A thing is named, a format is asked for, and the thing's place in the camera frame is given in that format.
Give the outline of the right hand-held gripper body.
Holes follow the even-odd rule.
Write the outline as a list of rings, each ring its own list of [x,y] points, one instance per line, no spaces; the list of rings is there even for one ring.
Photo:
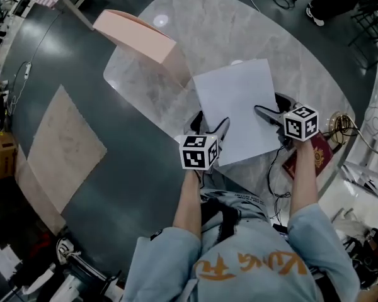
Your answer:
[[[301,103],[284,111],[275,122],[279,125],[278,138],[286,150],[293,148],[294,141],[305,142],[319,132],[318,111]]]

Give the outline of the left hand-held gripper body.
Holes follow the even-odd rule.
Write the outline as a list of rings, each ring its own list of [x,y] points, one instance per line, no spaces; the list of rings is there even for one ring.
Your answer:
[[[226,135],[226,131],[200,135],[180,135],[178,141],[182,168],[207,172],[218,166]]]

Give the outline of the white box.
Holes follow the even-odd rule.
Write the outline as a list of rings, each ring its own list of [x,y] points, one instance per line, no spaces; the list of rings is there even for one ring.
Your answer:
[[[280,148],[277,128],[256,114],[255,106],[277,110],[266,59],[221,67],[194,77],[201,109],[210,130],[230,119],[219,165],[229,165]]]

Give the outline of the pink box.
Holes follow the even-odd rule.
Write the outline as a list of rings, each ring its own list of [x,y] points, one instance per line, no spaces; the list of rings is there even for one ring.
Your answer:
[[[178,43],[145,21],[123,11],[106,9],[93,28],[181,87],[192,78]]]

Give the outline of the person's left forearm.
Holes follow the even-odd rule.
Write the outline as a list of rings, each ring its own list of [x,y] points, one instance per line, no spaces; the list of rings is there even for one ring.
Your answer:
[[[186,230],[201,238],[200,181],[195,171],[187,170],[185,173],[173,227]]]

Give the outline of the person's right forearm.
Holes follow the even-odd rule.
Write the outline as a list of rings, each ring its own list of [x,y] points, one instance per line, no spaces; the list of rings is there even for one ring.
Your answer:
[[[290,200],[289,226],[300,211],[318,203],[314,149],[310,140],[295,142],[297,159]]]

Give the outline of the red hardcover book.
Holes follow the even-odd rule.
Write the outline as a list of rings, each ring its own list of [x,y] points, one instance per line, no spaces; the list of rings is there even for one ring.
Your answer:
[[[333,158],[333,150],[320,131],[311,138],[311,144],[314,149],[315,173],[317,177]],[[292,179],[295,176],[296,161],[297,151],[295,150],[282,164],[282,168]]]

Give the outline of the person's light denim jeans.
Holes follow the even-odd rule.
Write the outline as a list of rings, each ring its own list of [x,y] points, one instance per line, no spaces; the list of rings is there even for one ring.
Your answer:
[[[235,221],[256,219],[270,222],[266,205],[259,196],[246,191],[216,171],[202,175],[200,199],[203,225],[225,211]]]

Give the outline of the black metal stool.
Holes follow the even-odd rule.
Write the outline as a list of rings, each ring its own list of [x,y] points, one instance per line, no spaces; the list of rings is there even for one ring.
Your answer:
[[[364,62],[358,60],[361,68],[364,70],[371,70],[378,65],[378,58],[370,60],[366,56],[364,50],[359,44],[359,40],[363,39],[365,42],[378,47],[378,3],[367,3],[357,9],[357,12],[351,16],[360,31],[348,43],[348,47],[353,47],[359,55],[364,59]]]

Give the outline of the person's light blue shirt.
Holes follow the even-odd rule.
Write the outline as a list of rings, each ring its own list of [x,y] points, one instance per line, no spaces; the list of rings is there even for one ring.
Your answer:
[[[245,218],[216,242],[175,227],[137,241],[123,300],[128,302],[355,302],[360,281],[319,205],[298,211],[281,236]]]

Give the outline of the beige floor mat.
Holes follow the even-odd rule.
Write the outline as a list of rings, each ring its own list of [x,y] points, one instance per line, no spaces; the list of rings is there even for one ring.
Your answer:
[[[61,215],[64,208],[106,152],[60,86],[43,115],[29,153],[18,150],[15,170],[21,192],[54,235],[66,225]]]

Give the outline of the brown cardboard box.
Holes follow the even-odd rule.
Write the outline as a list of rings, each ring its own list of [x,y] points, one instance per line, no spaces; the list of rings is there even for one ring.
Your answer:
[[[14,176],[17,144],[10,132],[0,132],[0,180]]]

